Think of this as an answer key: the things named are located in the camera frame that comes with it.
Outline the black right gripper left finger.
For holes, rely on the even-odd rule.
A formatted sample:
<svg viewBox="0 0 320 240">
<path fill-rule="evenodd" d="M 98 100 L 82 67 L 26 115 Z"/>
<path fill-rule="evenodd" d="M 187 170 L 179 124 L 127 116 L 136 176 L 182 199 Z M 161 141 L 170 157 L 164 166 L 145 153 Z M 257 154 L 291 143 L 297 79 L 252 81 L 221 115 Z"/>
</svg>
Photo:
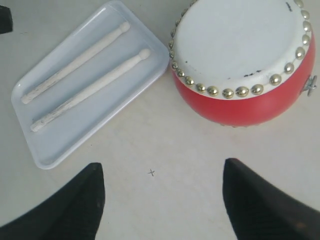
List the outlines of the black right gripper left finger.
<svg viewBox="0 0 320 240">
<path fill-rule="evenodd" d="M 102 164 L 88 164 L 66 185 L 1 226 L 2 240 L 94 240 L 106 202 Z"/>
</svg>

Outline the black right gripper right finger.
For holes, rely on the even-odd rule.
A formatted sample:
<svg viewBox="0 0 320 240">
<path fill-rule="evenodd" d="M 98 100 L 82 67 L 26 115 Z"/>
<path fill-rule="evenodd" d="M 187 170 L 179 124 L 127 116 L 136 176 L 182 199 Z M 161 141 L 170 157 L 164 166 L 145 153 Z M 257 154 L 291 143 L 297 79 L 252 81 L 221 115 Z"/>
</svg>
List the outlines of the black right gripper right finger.
<svg viewBox="0 0 320 240">
<path fill-rule="evenodd" d="M 224 162 L 223 202 L 238 240 L 318 240 L 320 212 L 291 197 L 237 158 Z"/>
</svg>

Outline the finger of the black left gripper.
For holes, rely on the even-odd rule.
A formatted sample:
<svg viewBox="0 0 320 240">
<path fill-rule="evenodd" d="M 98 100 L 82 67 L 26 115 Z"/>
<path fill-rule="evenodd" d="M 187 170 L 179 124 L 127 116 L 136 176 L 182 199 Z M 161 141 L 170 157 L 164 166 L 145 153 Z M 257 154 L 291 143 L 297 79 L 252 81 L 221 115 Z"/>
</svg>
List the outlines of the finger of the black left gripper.
<svg viewBox="0 0 320 240">
<path fill-rule="evenodd" d="M 12 14 L 10 8 L 0 6 L 0 34 L 12 32 Z"/>
</svg>

